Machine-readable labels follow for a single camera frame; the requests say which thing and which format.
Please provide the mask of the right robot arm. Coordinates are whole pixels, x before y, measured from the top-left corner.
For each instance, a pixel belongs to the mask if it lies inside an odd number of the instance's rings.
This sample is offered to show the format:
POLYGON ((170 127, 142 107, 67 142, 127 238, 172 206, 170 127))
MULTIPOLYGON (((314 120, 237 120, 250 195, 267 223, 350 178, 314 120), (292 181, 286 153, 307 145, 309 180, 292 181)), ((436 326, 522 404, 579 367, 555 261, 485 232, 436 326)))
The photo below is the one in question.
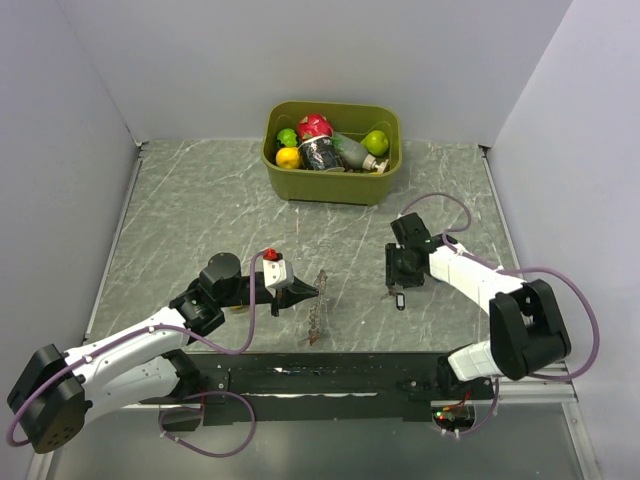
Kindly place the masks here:
POLYGON ((489 317, 489 338, 445 356, 439 391, 459 398, 480 377, 519 380, 564 359, 571 341, 552 287, 527 282, 470 258, 449 235, 432 235, 415 213, 391 223, 395 241, 385 245, 385 284, 416 288, 430 277, 453 287, 489 317))

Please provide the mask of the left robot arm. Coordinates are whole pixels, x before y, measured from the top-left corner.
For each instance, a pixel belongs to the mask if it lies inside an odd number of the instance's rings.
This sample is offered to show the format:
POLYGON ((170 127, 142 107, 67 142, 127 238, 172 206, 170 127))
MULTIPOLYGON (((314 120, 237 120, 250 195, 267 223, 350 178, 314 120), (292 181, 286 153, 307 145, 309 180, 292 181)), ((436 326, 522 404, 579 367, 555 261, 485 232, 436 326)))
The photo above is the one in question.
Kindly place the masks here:
POLYGON ((318 297, 316 287, 298 279, 291 263, 273 249, 256 253, 247 275, 240 260, 219 253, 186 290, 149 318, 102 340, 66 351, 49 344, 30 358, 7 397, 13 418, 6 442, 51 452, 82 427, 124 406, 156 398, 190 402, 199 395, 200 373, 184 349, 200 342, 217 353, 244 353, 208 340, 231 307, 249 310, 248 333, 256 327, 256 308, 282 309, 318 297))

